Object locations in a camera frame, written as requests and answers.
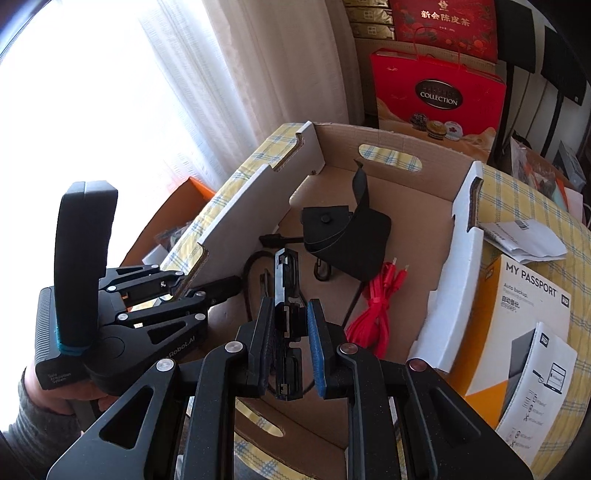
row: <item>red gift bag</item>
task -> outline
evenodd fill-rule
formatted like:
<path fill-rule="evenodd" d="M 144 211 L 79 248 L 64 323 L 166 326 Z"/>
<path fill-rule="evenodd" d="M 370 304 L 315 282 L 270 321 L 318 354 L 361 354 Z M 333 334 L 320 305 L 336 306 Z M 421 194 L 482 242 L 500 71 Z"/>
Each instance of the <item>red gift bag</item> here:
<path fill-rule="evenodd" d="M 505 84 L 459 63 L 381 49 L 371 54 L 379 127 L 487 162 Z"/>
<path fill-rule="evenodd" d="M 405 0 L 391 5 L 396 40 L 458 48 L 461 53 L 497 62 L 494 0 Z"/>

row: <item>yellow plaid cloth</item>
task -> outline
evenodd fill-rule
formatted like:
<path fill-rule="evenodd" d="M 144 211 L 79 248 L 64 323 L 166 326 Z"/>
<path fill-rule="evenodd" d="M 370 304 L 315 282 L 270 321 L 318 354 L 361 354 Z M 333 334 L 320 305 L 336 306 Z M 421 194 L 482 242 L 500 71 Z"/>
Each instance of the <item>yellow plaid cloth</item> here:
<path fill-rule="evenodd" d="M 289 152 L 296 143 L 295 134 L 301 126 L 302 124 L 282 125 L 236 170 L 175 245 L 161 266 L 163 270 L 182 270 L 186 274 L 191 271 L 202 254 L 198 243 L 201 234 L 261 165 L 274 166 Z M 362 153 L 365 158 L 375 161 L 395 164 L 408 170 L 417 169 L 416 158 L 408 154 L 369 146 L 365 146 Z M 572 295 L 569 345 L 578 353 L 569 392 L 532 465 L 535 477 L 544 478 L 573 441 L 591 395 L 591 287 L 587 284 L 591 283 L 591 235 L 580 222 L 543 195 L 498 170 L 484 166 L 478 220 L 506 222 L 529 218 L 548 225 L 568 249 L 565 261 L 541 262 L 528 266 Z M 481 267 L 487 267 L 498 255 L 498 250 L 485 244 Z M 273 425 L 252 412 L 248 413 L 248 408 L 239 404 L 239 410 L 244 409 L 246 416 L 263 429 L 270 433 L 275 431 Z M 271 480 L 308 478 L 277 462 L 237 434 L 234 441 L 235 453 L 262 476 Z"/>

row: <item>human hand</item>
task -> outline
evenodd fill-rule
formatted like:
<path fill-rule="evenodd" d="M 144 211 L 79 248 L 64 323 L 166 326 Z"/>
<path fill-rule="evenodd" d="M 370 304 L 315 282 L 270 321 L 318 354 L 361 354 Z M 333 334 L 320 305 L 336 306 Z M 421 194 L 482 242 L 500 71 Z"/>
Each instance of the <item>human hand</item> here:
<path fill-rule="evenodd" d="M 54 390 L 43 390 L 37 379 L 34 364 L 25 370 L 25 389 L 37 407 L 61 415 L 74 414 L 68 400 L 98 400 L 101 411 L 105 411 L 117 400 L 117 397 L 102 392 L 91 380 L 83 380 Z"/>

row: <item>blue foam pad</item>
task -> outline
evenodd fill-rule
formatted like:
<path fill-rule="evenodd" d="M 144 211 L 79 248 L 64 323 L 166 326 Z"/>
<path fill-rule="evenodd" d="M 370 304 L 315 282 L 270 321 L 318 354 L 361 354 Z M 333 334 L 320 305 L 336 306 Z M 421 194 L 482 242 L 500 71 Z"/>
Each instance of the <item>blue foam pad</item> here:
<path fill-rule="evenodd" d="M 324 354 L 320 344 L 320 335 L 316 316 L 312 308 L 312 302 L 308 302 L 308 339 L 310 341 L 310 356 L 312 357 L 312 369 L 314 371 L 314 382 L 318 395 L 324 397 L 326 394 L 326 378 L 324 377 Z"/>

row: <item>gray sleeve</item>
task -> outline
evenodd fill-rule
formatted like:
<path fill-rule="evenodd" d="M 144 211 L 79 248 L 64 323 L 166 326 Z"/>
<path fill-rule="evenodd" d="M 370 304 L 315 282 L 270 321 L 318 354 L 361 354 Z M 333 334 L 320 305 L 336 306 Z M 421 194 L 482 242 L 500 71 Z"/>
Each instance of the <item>gray sleeve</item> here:
<path fill-rule="evenodd" d="M 4 433 L 15 456 L 35 479 L 44 479 L 50 467 L 80 437 L 75 416 L 37 407 L 27 394 L 24 374 L 18 386 L 17 420 Z"/>

